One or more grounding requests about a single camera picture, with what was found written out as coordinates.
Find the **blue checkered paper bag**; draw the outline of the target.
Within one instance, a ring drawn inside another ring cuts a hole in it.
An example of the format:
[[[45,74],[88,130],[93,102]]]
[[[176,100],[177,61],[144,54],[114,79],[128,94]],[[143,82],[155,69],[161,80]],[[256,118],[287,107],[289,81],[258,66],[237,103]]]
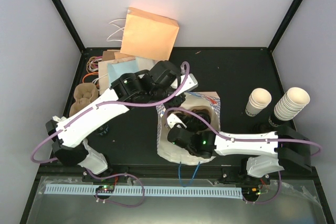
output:
[[[215,159],[210,130],[220,130],[221,100],[216,92],[185,93],[183,111],[165,113],[168,105],[158,105],[157,154],[172,163],[204,164]]]

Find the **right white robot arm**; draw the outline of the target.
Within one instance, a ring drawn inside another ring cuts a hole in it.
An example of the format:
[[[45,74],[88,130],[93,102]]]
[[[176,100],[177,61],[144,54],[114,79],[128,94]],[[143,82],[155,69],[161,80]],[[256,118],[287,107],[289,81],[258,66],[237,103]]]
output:
[[[215,156],[246,155],[247,161],[238,171],[239,179],[250,184],[269,173],[287,170],[311,172],[310,147],[321,152],[321,146],[290,127],[259,134],[221,132],[211,126],[210,117],[184,108],[170,108],[163,114],[170,130],[167,141],[200,159]]]

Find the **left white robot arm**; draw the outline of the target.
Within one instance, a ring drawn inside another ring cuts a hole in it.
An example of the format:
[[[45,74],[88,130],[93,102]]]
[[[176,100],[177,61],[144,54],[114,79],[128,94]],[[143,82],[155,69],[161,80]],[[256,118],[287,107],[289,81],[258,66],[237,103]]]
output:
[[[89,145],[87,137],[132,108],[165,104],[196,86],[197,81],[190,74],[190,65],[186,61],[180,67],[167,60],[159,61],[150,70],[125,73],[115,79],[100,97],[71,117],[51,120],[50,135],[34,148],[30,159],[38,164],[48,162],[34,156],[44,144],[52,141],[54,158],[49,159],[50,162],[79,165],[106,182],[112,177],[113,169],[105,155]]]

